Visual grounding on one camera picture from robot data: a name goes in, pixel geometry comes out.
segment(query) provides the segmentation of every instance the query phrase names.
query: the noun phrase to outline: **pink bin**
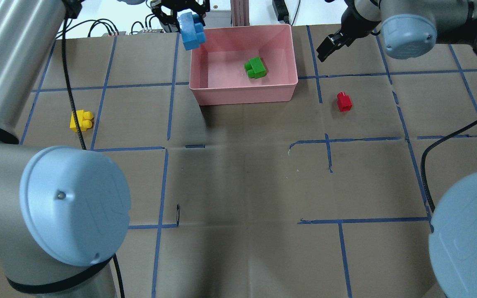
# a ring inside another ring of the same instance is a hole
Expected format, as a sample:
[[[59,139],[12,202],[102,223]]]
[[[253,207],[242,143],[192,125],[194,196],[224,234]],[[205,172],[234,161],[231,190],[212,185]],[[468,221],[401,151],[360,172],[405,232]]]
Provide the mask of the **pink bin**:
[[[194,49],[189,87],[198,104],[289,101],[297,85],[290,25],[204,30],[207,41]],[[244,64],[260,56],[267,75],[250,79]]]

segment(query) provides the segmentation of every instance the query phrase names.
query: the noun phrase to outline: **green toy block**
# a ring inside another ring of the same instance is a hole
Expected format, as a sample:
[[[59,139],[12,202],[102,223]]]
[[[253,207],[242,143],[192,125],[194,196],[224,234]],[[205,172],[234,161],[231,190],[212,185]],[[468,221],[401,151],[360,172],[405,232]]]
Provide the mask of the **green toy block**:
[[[255,57],[250,59],[246,64],[244,64],[246,73],[250,79],[259,79],[263,76],[266,76],[266,68],[261,60],[261,57]]]

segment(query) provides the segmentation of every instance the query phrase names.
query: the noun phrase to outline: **yellow toy block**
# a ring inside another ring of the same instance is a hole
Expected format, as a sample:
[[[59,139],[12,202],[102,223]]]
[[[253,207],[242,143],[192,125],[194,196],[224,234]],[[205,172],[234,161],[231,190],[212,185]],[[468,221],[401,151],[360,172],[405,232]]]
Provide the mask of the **yellow toy block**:
[[[80,130],[85,132],[88,128],[93,126],[93,113],[84,110],[76,111],[76,117],[78,118],[78,126],[80,126]],[[71,113],[71,122],[70,122],[70,129],[74,132],[77,132],[75,119]]]

